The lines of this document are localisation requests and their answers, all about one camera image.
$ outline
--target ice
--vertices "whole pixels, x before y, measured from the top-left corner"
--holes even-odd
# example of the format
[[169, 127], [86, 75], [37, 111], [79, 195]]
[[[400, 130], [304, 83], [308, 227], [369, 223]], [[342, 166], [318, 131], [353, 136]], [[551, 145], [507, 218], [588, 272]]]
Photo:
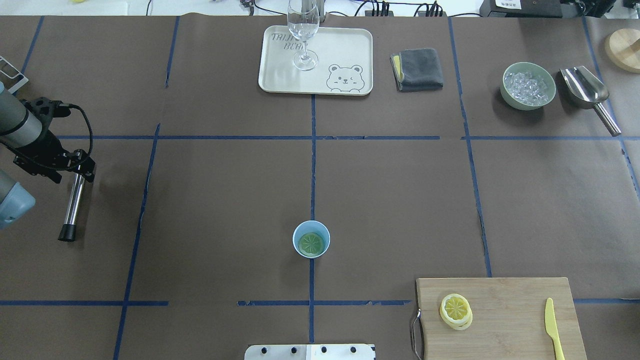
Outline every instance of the ice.
[[526, 105], [541, 106], [549, 101], [547, 84], [540, 75], [533, 76], [530, 71], [506, 74], [504, 86], [511, 96]]

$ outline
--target glass stem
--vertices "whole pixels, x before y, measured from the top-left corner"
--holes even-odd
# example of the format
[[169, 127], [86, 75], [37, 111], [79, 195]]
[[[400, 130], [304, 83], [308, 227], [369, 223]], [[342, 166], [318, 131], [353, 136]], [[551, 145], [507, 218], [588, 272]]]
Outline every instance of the glass stem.
[[309, 60], [309, 54], [307, 52], [307, 42], [303, 41], [302, 44], [305, 47], [305, 52], [302, 54], [302, 60], [303, 61], [307, 61], [307, 60]]

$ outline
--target lemon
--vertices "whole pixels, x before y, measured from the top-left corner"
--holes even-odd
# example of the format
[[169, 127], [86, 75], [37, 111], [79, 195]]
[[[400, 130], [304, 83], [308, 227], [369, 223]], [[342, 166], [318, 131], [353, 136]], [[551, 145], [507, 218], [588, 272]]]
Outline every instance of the lemon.
[[324, 249], [324, 240], [316, 233], [307, 233], [298, 240], [298, 248], [306, 256], [316, 256]]
[[448, 294], [440, 303], [440, 317], [455, 330], [464, 330], [473, 321], [473, 312], [469, 301], [460, 294]]

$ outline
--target metal scoop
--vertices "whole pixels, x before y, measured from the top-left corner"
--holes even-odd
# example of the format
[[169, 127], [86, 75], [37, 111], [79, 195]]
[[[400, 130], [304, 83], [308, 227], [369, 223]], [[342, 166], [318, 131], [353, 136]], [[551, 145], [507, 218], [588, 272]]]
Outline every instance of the metal scoop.
[[609, 98], [609, 90], [584, 66], [560, 69], [573, 102], [582, 109], [594, 109], [611, 136], [621, 134], [620, 128], [602, 104]]

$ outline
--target white plate with holes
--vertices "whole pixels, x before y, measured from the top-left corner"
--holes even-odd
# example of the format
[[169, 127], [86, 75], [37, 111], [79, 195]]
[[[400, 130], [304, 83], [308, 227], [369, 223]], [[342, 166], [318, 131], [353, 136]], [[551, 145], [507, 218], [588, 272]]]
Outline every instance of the white plate with holes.
[[252, 345], [244, 360], [376, 360], [375, 349], [368, 344]]
[[264, 31], [258, 84], [266, 92], [367, 95], [373, 89], [373, 37], [365, 29], [324, 28], [307, 43], [318, 65], [300, 71], [293, 54], [302, 49], [287, 26]]

